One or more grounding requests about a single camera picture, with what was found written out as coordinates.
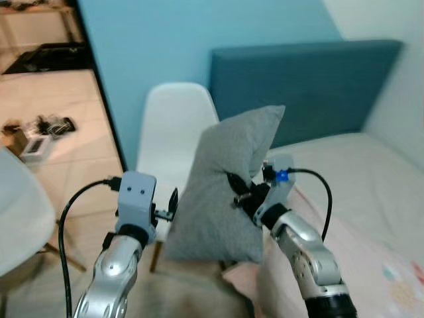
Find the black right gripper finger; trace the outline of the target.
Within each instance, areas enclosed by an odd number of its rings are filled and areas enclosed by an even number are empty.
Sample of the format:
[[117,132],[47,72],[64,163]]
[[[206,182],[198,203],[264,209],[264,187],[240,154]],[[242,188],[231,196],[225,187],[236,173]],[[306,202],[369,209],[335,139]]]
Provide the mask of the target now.
[[240,178],[236,173],[227,172],[227,181],[237,196],[249,195],[252,193],[251,185],[248,185],[244,179]]

